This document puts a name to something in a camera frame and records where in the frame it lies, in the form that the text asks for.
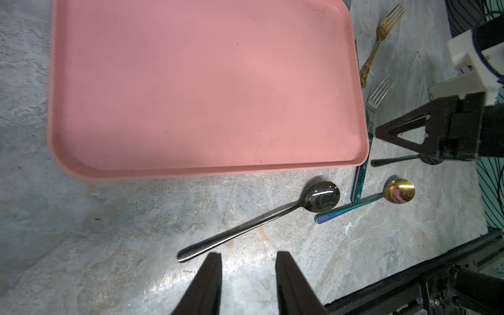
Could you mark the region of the gold fork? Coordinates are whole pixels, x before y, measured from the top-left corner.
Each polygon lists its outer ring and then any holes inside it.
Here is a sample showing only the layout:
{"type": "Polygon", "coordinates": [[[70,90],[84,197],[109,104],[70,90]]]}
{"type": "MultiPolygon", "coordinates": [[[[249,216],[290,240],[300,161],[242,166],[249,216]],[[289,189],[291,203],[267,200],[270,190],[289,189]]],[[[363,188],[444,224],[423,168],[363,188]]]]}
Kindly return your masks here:
{"type": "Polygon", "coordinates": [[[400,19],[403,17],[405,10],[402,4],[398,4],[377,26],[376,36],[377,41],[371,51],[369,58],[364,63],[360,70],[360,84],[361,88],[366,88],[367,78],[371,70],[371,66],[375,55],[379,49],[382,41],[386,40],[387,36],[391,33],[392,29],[397,25],[400,19]]]}

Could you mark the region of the pink plastic tray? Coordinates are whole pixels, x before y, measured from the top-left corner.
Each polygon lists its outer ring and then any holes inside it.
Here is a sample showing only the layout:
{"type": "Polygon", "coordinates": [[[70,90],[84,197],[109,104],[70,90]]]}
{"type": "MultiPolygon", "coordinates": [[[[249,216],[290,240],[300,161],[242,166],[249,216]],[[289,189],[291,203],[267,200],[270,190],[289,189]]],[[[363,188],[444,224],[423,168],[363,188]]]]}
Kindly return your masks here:
{"type": "Polygon", "coordinates": [[[90,181],[355,167],[342,1],[54,1],[47,143],[90,181]]]}

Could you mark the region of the green handled fork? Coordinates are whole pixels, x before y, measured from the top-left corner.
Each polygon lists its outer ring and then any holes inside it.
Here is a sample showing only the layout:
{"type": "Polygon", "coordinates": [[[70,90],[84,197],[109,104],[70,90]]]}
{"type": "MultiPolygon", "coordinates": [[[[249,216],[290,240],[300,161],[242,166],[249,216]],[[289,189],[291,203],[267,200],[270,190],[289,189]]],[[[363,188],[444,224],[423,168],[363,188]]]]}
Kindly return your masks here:
{"type": "MultiPolygon", "coordinates": [[[[370,94],[366,102],[366,123],[367,123],[367,133],[369,140],[369,151],[371,151],[371,146],[374,139],[374,116],[378,106],[381,104],[382,100],[389,92],[391,87],[394,85],[394,80],[389,77],[385,77],[383,81],[378,85],[378,87],[370,94]]],[[[369,158],[360,165],[354,177],[353,190],[350,195],[350,201],[353,204],[359,203],[362,199],[362,191],[364,187],[364,182],[366,178],[366,172],[368,167],[369,158]]]]}

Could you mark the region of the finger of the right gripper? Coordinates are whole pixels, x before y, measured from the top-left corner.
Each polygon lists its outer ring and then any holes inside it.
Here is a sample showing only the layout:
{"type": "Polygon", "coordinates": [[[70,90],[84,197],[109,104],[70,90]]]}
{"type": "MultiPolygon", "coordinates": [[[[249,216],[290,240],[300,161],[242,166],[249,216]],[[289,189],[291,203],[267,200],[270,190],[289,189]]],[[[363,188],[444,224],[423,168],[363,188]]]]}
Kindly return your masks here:
{"type": "Polygon", "coordinates": [[[375,137],[425,156],[439,158],[441,157],[440,130],[441,99],[437,98],[391,122],[377,127],[375,129],[375,137]],[[420,127],[425,128],[422,143],[415,143],[399,137],[401,133],[413,131],[420,127]]]}

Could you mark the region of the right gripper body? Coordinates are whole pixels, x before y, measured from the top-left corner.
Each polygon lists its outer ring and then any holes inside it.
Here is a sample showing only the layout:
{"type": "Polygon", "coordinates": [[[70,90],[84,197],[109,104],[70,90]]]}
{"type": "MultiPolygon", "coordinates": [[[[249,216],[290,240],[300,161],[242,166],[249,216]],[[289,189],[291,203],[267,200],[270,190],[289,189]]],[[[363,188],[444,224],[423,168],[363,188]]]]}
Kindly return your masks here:
{"type": "Polygon", "coordinates": [[[442,161],[503,157],[503,105],[487,106],[484,96],[443,97],[426,104],[426,156],[442,161]]]}

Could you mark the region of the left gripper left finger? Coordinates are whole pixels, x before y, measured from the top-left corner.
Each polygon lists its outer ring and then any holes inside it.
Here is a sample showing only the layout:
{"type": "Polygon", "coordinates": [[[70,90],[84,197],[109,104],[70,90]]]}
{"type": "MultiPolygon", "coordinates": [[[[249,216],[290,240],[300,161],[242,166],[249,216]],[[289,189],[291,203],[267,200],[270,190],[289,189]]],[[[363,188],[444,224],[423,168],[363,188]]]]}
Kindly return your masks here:
{"type": "Polygon", "coordinates": [[[221,254],[209,253],[172,314],[218,315],[222,294],[222,274],[221,254]]]}

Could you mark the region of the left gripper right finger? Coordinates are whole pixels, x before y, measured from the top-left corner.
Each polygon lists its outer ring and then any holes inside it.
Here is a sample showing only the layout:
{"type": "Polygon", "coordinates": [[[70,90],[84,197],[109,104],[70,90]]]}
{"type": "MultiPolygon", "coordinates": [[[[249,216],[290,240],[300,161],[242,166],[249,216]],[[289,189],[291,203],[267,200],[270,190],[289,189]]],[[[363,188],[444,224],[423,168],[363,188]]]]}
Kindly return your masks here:
{"type": "Polygon", "coordinates": [[[289,252],[277,253],[275,270],[279,314],[328,314],[289,252]]]}

